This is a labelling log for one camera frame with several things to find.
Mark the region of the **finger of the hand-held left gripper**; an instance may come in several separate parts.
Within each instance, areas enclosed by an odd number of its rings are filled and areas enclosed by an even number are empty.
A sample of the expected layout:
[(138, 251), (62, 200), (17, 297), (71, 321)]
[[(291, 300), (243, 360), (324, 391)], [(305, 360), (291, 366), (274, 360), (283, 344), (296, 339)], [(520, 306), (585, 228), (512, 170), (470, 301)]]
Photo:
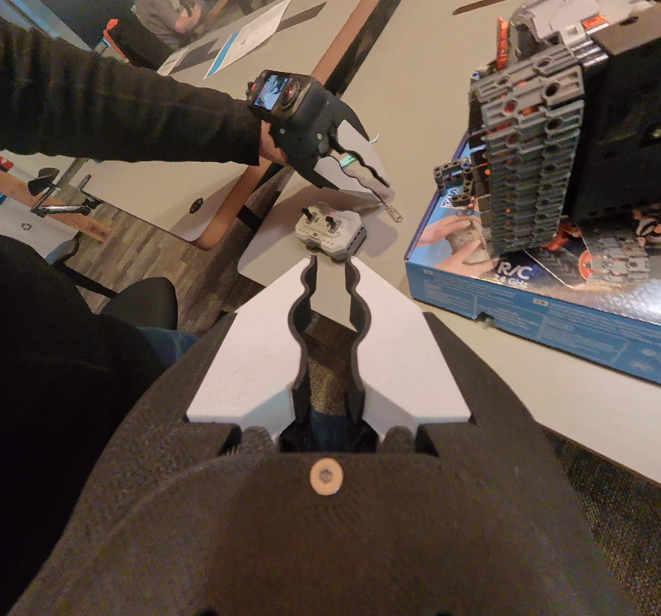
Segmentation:
[(391, 190), (372, 178), (366, 184), (356, 175), (347, 173), (335, 157), (323, 157), (313, 169), (316, 186), (339, 191), (348, 196), (391, 204)]
[(377, 154), (375, 145), (354, 126), (339, 125), (333, 131), (333, 157), (339, 160), (349, 152), (360, 155), (360, 165), (354, 163), (344, 168), (347, 173), (356, 175), (365, 184), (374, 178), (392, 191), (386, 169)]

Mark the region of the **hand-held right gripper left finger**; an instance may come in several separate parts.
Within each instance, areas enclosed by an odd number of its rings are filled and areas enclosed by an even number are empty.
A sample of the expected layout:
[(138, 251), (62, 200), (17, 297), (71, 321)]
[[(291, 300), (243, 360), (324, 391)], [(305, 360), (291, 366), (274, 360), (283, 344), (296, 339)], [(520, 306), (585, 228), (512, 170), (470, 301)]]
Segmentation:
[(188, 407), (190, 422), (260, 427), (271, 436), (306, 424), (311, 384), (303, 333), (315, 290), (316, 258), (308, 257), (236, 312)]

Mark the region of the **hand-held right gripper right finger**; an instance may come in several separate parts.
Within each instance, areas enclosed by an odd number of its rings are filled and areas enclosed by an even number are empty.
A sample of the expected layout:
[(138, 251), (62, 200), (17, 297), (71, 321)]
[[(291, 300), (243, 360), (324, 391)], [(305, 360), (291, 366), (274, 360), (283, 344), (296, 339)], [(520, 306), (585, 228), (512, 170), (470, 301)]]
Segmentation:
[(345, 263), (351, 350), (346, 412), (376, 433), (468, 422), (471, 412), (422, 310), (358, 258)]

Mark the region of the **grey toy battery box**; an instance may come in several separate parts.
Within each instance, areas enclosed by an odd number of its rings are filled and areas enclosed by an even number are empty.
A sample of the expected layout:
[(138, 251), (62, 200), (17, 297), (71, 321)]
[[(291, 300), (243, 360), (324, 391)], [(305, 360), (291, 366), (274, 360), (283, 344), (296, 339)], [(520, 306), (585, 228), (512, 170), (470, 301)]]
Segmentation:
[(367, 237), (360, 215), (318, 202), (301, 209), (295, 236), (307, 247), (340, 262), (355, 255)]

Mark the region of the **tracked building-block toy robot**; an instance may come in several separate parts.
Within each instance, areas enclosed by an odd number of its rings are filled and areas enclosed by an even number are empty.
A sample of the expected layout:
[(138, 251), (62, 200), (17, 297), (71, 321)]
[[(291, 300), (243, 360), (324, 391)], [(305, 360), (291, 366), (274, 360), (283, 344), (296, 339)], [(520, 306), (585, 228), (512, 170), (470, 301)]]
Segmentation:
[(660, 0), (527, 0), (471, 75), (465, 193), (497, 254), (562, 221), (660, 217)]

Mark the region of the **person's left forearm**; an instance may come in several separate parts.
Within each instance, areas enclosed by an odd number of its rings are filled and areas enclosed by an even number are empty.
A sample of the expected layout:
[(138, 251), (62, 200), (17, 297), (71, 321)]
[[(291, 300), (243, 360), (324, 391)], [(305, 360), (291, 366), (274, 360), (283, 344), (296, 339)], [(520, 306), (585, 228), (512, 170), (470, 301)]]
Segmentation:
[(1, 19), (1, 148), (127, 163), (259, 164), (246, 102)]

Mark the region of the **person's left hand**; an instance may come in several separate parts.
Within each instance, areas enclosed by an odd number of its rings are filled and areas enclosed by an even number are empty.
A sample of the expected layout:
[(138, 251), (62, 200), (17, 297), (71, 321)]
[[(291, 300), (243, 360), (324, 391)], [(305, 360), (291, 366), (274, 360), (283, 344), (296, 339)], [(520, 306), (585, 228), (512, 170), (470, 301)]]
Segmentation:
[(270, 125), (262, 122), (260, 128), (259, 155), (260, 160), (268, 161), (278, 165), (287, 164), (287, 155), (275, 145), (273, 136), (270, 134)]

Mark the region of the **printed paper sheet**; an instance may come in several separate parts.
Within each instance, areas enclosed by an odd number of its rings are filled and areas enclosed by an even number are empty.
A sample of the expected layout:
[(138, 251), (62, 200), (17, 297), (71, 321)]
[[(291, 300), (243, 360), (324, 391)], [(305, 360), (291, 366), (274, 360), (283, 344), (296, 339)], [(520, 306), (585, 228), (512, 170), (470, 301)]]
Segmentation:
[(270, 39), (280, 26), (284, 13), (291, 2), (292, 0), (283, 0), (277, 3), (260, 17), (232, 33), (214, 56), (203, 79), (206, 80), (221, 69), (235, 63)]

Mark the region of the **black office chair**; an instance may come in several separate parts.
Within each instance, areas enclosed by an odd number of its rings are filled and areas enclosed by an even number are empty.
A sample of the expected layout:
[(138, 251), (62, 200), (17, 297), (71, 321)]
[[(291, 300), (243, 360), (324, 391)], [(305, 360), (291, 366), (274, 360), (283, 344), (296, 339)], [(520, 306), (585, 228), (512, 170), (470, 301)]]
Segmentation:
[(80, 241), (74, 237), (56, 247), (45, 257), (45, 260), (78, 288), (107, 298), (109, 302), (103, 307), (101, 314), (135, 327), (177, 330), (178, 299), (175, 286), (169, 279), (164, 277), (145, 278), (116, 292), (67, 264), (67, 261), (78, 252), (79, 248)]

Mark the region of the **white paper sheet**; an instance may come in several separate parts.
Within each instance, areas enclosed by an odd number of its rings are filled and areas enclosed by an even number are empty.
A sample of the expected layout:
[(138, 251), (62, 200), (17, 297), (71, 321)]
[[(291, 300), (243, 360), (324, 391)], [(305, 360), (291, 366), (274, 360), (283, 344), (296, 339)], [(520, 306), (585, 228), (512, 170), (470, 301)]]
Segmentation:
[(207, 60), (212, 42), (189, 45), (173, 53), (157, 70), (162, 76), (168, 76), (183, 69), (199, 65)]

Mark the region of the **blue robot kit box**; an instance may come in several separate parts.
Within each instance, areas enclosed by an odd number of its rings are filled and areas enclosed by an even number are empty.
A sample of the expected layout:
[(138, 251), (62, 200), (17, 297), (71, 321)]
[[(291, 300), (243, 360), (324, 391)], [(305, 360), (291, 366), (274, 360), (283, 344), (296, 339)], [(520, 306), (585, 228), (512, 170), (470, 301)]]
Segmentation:
[(577, 226), (495, 258), (476, 204), (436, 193), (405, 255), (413, 299), (660, 384), (660, 208)]

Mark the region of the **person's dark clothing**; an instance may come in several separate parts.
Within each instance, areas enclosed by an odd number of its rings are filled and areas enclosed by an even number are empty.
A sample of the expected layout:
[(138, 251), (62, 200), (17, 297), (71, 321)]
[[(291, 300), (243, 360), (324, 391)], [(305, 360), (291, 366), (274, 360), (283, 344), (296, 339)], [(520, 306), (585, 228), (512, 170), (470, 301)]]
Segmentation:
[(114, 432), (198, 337), (95, 314), (1, 237), (1, 614), (50, 555)]

